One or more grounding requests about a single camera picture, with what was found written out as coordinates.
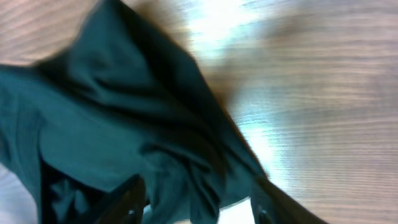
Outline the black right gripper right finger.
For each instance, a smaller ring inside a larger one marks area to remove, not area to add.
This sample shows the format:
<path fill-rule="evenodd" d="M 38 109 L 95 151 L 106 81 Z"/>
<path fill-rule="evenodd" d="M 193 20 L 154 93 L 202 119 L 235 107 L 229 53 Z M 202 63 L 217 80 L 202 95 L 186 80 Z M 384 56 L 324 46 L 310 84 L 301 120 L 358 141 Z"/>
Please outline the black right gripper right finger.
<path fill-rule="evenodd" d="M 265 176 L 254 179 L 251 208 L 255 224 L 326 224 Z"/>

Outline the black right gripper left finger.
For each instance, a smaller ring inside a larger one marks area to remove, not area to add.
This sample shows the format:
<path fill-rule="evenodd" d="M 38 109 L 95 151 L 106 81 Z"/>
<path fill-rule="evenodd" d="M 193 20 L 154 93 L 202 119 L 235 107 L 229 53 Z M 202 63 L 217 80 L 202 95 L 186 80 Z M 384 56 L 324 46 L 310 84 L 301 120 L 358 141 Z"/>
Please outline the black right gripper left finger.
<path fill-rule="evenodd" d="M 134 175 L 73 224 L 141 224 L 145 206 L 144 180 L 140 175 Z"/>

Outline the black t-shirt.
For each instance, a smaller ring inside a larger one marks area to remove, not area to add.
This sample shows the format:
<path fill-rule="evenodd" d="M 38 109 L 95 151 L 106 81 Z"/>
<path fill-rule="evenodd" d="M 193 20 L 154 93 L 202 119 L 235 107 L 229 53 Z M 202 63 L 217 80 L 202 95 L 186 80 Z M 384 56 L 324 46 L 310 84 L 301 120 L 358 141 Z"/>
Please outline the black t-shirt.
<path fill-rule="evenodd" d="M 69 223 L 144 179 L 144 223 L 216 223 L 264 171 L 195 61 L 121 1 L 28 67 L 1 66 L 1 163 L 41 223 Z"/>

